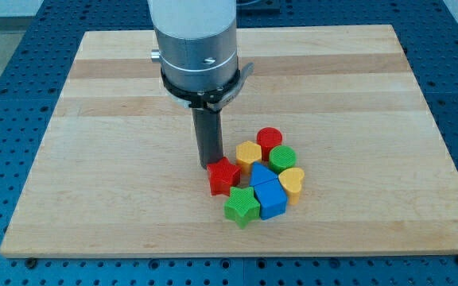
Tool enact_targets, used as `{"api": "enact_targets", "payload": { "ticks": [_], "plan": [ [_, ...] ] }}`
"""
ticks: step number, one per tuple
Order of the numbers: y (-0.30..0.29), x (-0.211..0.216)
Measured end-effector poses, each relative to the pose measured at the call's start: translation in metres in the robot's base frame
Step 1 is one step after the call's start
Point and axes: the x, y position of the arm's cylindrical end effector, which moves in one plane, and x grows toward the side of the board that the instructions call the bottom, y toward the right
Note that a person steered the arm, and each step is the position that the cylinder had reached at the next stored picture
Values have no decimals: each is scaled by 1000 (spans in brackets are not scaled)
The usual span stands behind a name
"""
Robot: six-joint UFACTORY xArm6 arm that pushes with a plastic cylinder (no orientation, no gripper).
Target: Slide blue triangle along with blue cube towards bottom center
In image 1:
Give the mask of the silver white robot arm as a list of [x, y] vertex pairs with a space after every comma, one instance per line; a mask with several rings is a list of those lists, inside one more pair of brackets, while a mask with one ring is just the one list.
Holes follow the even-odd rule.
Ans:
[[170, 96], [191, 109], [200, 164], [223, 157], [220, 111], [240, 92], [235, 0], [149, 0], [152, 60]]

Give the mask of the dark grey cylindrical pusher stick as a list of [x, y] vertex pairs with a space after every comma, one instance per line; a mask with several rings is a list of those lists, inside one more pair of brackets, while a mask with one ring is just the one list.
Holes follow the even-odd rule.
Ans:
[[206, 169], [209, 164], [216, 163], [223, 157], [220, 112], [193, 109], [192, 119], [196, 133], [200, 165]]

